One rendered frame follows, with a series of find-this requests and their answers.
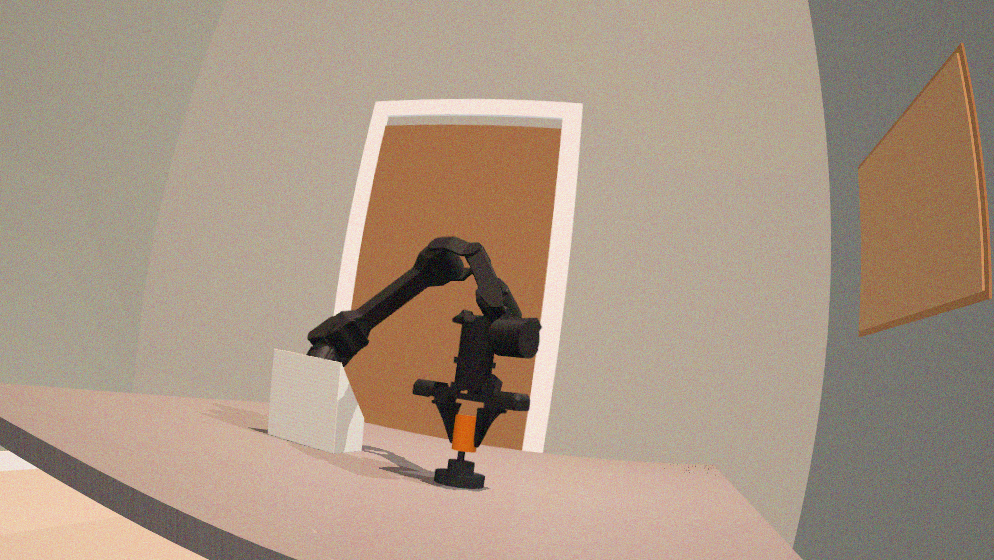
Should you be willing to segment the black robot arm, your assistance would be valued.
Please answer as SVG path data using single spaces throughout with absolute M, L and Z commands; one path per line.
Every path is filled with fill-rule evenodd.
M 463 268 L 464 256 L 469 268 Z M 462 310 L 459 351 L 530 359 L 538 351 L 538 318 L 522 318 L 508 286 L 500 279 L 479 242 L 438 237 L 422 249 L 413 267 L 357 310 L 344 310 L 308 332 L 313 345 L 306 356 L 341 362 L 343 367 L 369 343 L 369 333 L 428 287 L 464 281 L 474 275 L 476 303 L 484 316 Z

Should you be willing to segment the orange knob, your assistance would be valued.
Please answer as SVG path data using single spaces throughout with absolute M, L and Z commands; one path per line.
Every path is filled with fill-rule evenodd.
M 474 447 L 475 424 L 476 417 L 456 414 L 452 449 L 476 452 L 476 447 Z

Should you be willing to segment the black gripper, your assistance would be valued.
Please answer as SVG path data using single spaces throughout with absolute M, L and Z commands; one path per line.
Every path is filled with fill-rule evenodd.
M 434 396 L 432 403 L 438 407 L 450 443 L 453 442 L 455 417 L 461 406 L 456 399 L 481 402 L 484 405 L 483 408 L 477 408 L 474 447 L 480 446 L 487 429 L 498 415 L 506 414 L 508 410 L 530 410 L 531 401 L 528 394 L 503 391 L 491 394 L 491 373 L 492 368 L 496 367 L 493 359 L 492 355 L 459 351 L 458 357 L 454 357 L 457 368 L 455 381 L 450 383 L 450 387 L 444 382 L 419 378 L 413 384 L 414 395 Z M 465 390 L 468 392 L 461 392 Z M 475 392 L 481 395 L 475 395 Z

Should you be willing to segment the dark grey round pedestal with shaft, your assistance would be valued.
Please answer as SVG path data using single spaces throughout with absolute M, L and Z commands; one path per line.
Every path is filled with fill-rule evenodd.
M 475 462 L 464 460 L 464 456 L 464 451 L 458 451 L 457 459 L 449 459 L 447 468 L 436 468 L 434 481 L 452 487 L 482 489 L 485 475 L 475 473 Z

